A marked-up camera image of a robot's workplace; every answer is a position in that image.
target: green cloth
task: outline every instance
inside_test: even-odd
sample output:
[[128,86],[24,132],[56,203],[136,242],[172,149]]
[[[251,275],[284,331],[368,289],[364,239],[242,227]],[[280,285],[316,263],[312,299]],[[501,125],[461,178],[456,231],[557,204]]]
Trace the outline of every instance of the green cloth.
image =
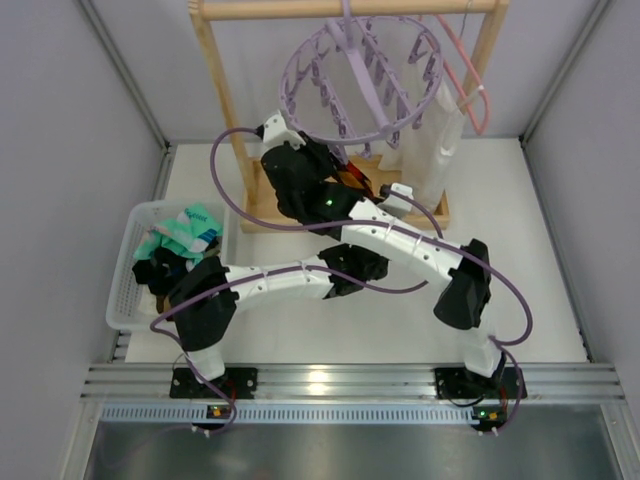
[[204,252],[213,239],[221,236],[222,225],[204,205],[196,203],[185,208],[177,218],[168,218],[151,227],[142,237],[133,258],[149,260],[156,248],[164,247],[180,257],[193,260],[196,265],[204,258]]

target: wooden frame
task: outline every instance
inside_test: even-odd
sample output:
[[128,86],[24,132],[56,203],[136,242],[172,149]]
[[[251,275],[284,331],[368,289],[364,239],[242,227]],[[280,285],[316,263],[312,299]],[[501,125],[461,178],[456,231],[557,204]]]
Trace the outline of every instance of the wooden frame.
[[[496,39],[502,27],[509,0],[351,0],[351,13],[354,16],[365,15],[418,15],[447,13],[484,13],[484,21],[471,56],[471,62],[480,76],[489,63]],[[220,52],[211,28],[213,21],[254,20],[275,18],[311,18],[342,16],[341,0],[271,0],[271,1],[235,1],[230,3],[205,3],[204,0],[189,0],[189,15],[200,42],[209,73],[215,85],[227,128],[238,127],[238,118],[233,106],[231,91],[224,72]],[[476,88],[476,82],[467,74],[463,83],[464,91],[469,94]],[[245,210],[264,221],[292,225],[295,221],[278,212],[276,198],[259,162],[247,155],[247,149],[241,134],[231,136],[231,145],[240,167],[245,185]],[[380,158],[367,162],[352,158],[373,182],[374,189],[383,183],[399,181],[400,172],[377,169]],[[449,225],[449,207],[446,193],[435,211],[440,225]],[[405,220],[421,229],[431,229],[431,224],[422,215],[408,215]],[[273,232],[243,219],[245,232]]]

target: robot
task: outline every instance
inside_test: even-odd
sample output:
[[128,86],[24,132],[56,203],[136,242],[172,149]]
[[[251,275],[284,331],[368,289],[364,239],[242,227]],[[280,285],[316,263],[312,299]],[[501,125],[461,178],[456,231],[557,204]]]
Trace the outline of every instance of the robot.
[[[313,233],[328,235],[340,244],[284,265],[240,267],[223,265],[218,257],[204,259],[169,294],[170,304],[177,306],[213,287],[235,285],[173,316],[183,350],[200,374],[210,381],[224,375],[219,342],[235,314],[291,298],[330,301],[355,294],[363,289],[361,284],[327,270],[367,283],[384,278],[392,261],[409,268],[428,282],[428,288],[440,292],[434,314],[459,332],[465,381],[479,395],[495,390],[506,359],[489,339],[494,333],[491,324],[481,319],[491,298],[491,275],[458,253],[422,242],[421,237],[427,235],[402,221],[411,210],[411,204],[402,197],[412,199],[411,188],[387,185],[374,195],[357,169],[350,169],[329,147],[304,132],[289,130],[279,114],[258,128],[257,134],[268,149],[261,164],[284,216],[302,225],[374,220],[387,228],[349,224],[316,229]],[[417,240],[392,227],[415,232]],[[480,240],[472,239],[464,246],[440,242],[489,263],[488,248]]]

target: table top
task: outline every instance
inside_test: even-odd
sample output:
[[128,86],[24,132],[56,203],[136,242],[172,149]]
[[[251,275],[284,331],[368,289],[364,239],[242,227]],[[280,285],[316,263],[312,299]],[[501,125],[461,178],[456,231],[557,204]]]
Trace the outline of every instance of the table top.
[[[166,198],[219,198],[209,173],[210,145],[178,146]],[[222,182],[233,198],[243,185],[229,145],[220,147]],[[449,175],[451,225],[445,238],[489,246],[491,264],[522,291],[534,315],[531,337],[512,353],[520,362],[587,361],[531,178],[516,139],[467,139]],[[269,265],[316,254],[335,241],[310,233],[234,232],[238,265]],[[378,282],[387,287],[420,279],[396,265]],[[408,295],[364,291],[332,300],[293,300],[238,315],[222,340],[226,362],[447,363],[460,362],[457,332],[432,310],[435,292]],[[483,321],[497,337],[518,337],[525,325],[515,297],[496,279]],[[128,362],[173,362],[179,347],[152,332],[134,332]]]

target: laundry basket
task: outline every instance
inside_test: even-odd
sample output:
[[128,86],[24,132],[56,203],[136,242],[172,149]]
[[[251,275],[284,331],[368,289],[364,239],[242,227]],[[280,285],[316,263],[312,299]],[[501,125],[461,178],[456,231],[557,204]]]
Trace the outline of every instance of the laundry basket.
[[[201,202],[207,211],[222,224],[222,246],[220,257],[223,262],[228,250],[229,236],[226,234],[228,212],[222,202]],[[133,252],[140,244],[142,235],[152,225],[167,218],[176,218],[178,214],[193,204],[193,200],[160,200],[146,202],[134,207],[129,214],[127,227],[124,231],[116,269],[113,274],[109,302],[107,303],[107,323],[117,330],[142,331],[148,330],[151,322],[156,318],[138,310],[144,285],[136,283],[131,268],[136,260]]]

